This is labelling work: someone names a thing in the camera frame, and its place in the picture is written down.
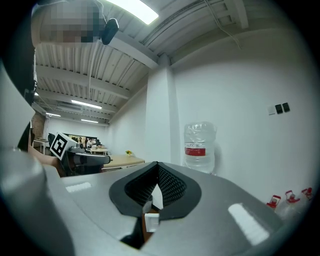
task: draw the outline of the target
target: white wall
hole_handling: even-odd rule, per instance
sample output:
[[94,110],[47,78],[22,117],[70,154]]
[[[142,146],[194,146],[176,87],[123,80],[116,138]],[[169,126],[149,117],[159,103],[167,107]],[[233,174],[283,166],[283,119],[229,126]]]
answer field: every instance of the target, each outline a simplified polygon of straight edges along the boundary
[[73,134],[79,136],[92,136],[97,137],[101,144],[107,145],[107,136],[105,126],[98,126],[85,122],[73,122],[62,120],[58,118],[50,118],[48,124],[48,133],[56,135],[57,132],[64,134]]
[[145,159],[147,90],[143,89],[112,119],[107,129],[107,147],[113,155],[124,155],[130,150]]
[[[297,34],[261,30],[217,42],[175,66],[181,156],[184,125],[217,126],[216,171],[263,202],[314,186],[319,170],[319,78]],[[291,111],[268,115],[288,102]]]

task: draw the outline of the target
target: pixelated area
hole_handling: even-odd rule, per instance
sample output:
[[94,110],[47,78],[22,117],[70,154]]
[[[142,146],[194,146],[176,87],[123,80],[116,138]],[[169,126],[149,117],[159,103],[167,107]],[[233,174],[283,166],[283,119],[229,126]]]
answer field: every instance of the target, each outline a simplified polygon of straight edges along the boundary
[[44,5],[37,12],[42,43],[92,43],[106,25],[103,6],[93,0]]

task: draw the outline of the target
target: water bottle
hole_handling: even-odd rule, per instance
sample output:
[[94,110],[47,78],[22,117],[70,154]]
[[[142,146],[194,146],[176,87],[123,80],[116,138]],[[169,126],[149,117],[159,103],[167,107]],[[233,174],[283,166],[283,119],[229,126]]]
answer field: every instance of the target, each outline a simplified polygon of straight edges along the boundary
[[216,133],[217,129],[211,122],[193,122],[184,126],[184,166],[213,173]]
[[300,216],[297,204],[297,202],[300,201],[300,198],[296,198],[296,195],[293,194],[292,190],[287,191],[285,196],[286,200],[278,205],[275,209],[275,213],[278,214],[283,221],[297,219]]
[[299,198],[300,201],[297,203],[297,209],[301,214],[304,214],[310,205],[310,201],[313,197],[312,188],[306,188],[301,191]]

